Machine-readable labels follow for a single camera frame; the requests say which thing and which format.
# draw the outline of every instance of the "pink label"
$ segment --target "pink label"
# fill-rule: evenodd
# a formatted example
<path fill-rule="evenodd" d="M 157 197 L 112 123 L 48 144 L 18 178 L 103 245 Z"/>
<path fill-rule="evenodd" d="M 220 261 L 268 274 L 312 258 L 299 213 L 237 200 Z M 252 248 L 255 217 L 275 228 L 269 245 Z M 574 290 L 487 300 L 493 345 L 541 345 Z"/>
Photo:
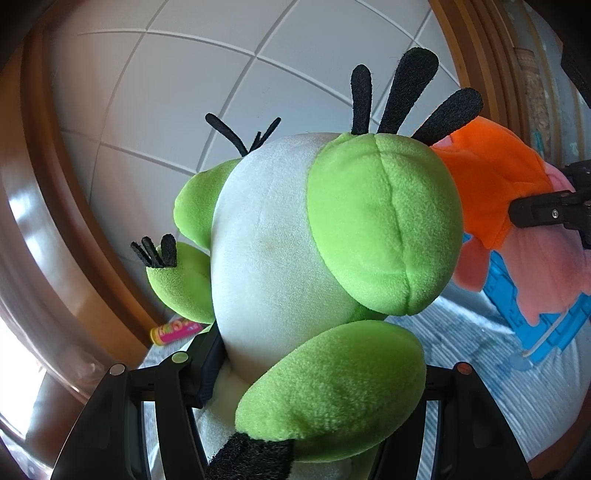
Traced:
<path fill-rule="evenodd" d="M 171 343 L 189 335 L 196 335 L 205 328 L 202 323 L 192 322 L 185 318 L 173 320 L 154 329 L 156 343 Z"/>

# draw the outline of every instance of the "white plush belly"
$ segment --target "white plush belly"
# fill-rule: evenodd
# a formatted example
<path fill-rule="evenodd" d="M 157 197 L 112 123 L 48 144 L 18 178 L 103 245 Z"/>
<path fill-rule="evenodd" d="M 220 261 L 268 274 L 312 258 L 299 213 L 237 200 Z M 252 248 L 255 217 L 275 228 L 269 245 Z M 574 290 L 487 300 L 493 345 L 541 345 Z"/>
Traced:
<path fill-rule="evenodd" d="M 232 367 L 249 383 L 358 305 L 322 261 L 307 219 L 308 171 L 336 137 L 295 135 L 255 150 L 217 201 L 213 307 Z"/>

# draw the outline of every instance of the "plush frog toy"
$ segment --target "plush frog toy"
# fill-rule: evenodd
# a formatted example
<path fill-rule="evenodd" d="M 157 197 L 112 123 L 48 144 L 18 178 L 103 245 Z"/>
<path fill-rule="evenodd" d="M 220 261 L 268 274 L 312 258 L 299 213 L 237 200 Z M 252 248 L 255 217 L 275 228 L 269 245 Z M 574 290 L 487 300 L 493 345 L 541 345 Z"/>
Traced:
<path fill-rule="evenodd" d="M 159 248 L 132 244 L 158 297 L 216 321 L 228 353 L 197 414 L 208 478 L 348 478 L 349 459 L 418 404 L 421 345 L 383 320 L 420 312 L 450 280 L 462 208 L 429 146 L 482 108 L 475 90 L 459 90 L 412 138 L 397 135 L 438 65 L 422 48 L 404 55 L 377 134 L 363 65 L 351 132 L 263 145 L 276 120 L 247 150 L 208 114 L 241 158 L 195 175 L 176 198 L 174 221 L 199 249 L 172 235 Z"/>

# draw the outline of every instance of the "small cylindrical container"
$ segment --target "small cylindrical container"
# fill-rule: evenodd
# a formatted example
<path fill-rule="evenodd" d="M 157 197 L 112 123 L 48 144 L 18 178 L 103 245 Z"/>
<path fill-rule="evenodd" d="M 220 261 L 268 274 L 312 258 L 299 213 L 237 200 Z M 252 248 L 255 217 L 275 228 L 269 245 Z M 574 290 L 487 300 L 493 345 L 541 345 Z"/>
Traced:
<path fill-rule="evenodd" d="M 191 335 L 202 332 L 206 324 L 192 322 L 183 317 L 176 317 L 174 320 L 155 327 L 150 331 L 150 338 L 154 345 L 166 345 Z"/>

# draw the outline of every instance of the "white tiled ceiling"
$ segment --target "white tiled ceiling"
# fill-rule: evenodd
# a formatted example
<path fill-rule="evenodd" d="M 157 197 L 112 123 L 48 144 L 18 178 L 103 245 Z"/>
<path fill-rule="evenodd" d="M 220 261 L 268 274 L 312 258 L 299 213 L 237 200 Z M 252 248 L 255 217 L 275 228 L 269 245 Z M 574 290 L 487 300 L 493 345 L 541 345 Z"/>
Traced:
<path fill-rule="evenodd" d="M 254 54 L 293 0 L 169 0 L 150 31 L 174 32 Z"/>
<path fill-rule="evenodd" d="M 177 233 L 174 198 L 190 175 L 237 156 L 206 113 L 248 145 L 276 116 L 272 138 L 347 131 L 350 73 L 365 63 L 379 122 L 413 42 L 443 69 L 406 134 L 457 88 L 428 0 L 82 2 L 53 37 L 56 109 L 90 206 L 140 286 L 148 290 L 129 244 Z"/>
<path fill-rule="evenodd" d="M 452 54 L 443 36 L 443 31 L 435 14 L 431 11 L 424 28 L 417 37 L 417 43 L 423 48 L 428 48 L 439 57 L 441 67 L 457 82 L 456 67 L 453 64 Z"/>
<path fill-rule="evenodd" d="M 90 200 L 90 187 L 95 170 L 96 154 L 99 143 L 85 135 L 73 132 L 62 132 L 66 149 L 72 160 L 74 173 L 82 187 L 86 200 Z"/>
<path fill-rule="evenodd" d="M 365 63 L 382 92 L 411 39 L 356 1 L 300 0 L 261 57 L 350 98 L 351 71 Z"/>
<path fill-rule="evenodd" d="M 129 62 L 103 141 L 195 171 L 209 127 L 249 57 L 186 38 L 146 35 Z"/>
<path fill-rule="evenodd" d="M 63 42 L 53 85 L 60 126 L 100 140 L 105 113 L 139 33 L 76 35 Z"/>
<path fill-rule="evenodd" d="M 129 244 L 145 235 L 160 243 L 176 233 L 174 199 L 190 176 L 102 145 L 96 159 L 90 207 L 115 251 L 135 258 Z"/>

